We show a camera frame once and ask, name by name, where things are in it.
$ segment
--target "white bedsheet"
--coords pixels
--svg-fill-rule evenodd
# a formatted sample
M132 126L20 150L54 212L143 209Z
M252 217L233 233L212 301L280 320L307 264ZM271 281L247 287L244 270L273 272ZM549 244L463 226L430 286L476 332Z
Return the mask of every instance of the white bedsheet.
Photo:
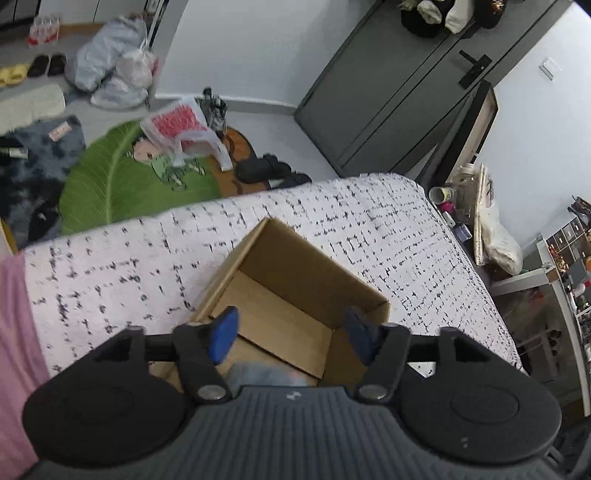
M27 287L51 374L126 325L156 334L188 321L224 257L266 216L390 298L391 322L423 335L458 327L521 366L490 295L423 191L378 174L198 203L29 247Z

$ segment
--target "leaf-shaped rug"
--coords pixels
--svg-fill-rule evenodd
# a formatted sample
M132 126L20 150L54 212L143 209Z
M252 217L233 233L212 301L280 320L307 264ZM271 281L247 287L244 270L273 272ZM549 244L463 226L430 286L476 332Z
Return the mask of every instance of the leaf-shaped rug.
M64 234L221 197L205 158L190 162L177 175L152 164L145 142L134 120L88 147L61 194Z

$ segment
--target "metal screw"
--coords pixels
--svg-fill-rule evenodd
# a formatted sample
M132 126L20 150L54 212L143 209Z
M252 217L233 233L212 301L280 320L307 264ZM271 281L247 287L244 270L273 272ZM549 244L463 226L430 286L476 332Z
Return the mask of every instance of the metal screw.
M221 400L226 396L226 389L219 385L204 385L197 390L197 395L204 400Z
M367 400L381 400L388 395L388 390L381 385L364 385L359 389L359 395Z

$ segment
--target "pink fabric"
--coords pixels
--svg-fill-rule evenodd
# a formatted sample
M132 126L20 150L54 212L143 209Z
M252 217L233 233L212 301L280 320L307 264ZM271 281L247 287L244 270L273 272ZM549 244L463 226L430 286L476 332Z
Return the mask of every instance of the pink fabric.
M21 413L27 397L49 380L29 304L22 254L0 264L0 372L0 480L12 480L37 461L22 429Z

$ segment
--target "open cardboard box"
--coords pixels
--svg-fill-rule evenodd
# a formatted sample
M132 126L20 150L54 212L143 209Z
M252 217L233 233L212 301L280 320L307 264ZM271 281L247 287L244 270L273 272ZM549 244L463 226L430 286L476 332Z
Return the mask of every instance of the open cardboard box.
M337 265L280 221L262 220L230 253L197 309L208 322L238 309L239 337L218 366L259 361L297 371L310 385L354 387L366 368L340 328L355 306L376 325L388 321L388 300ZM180 388L176 369L167 377Z

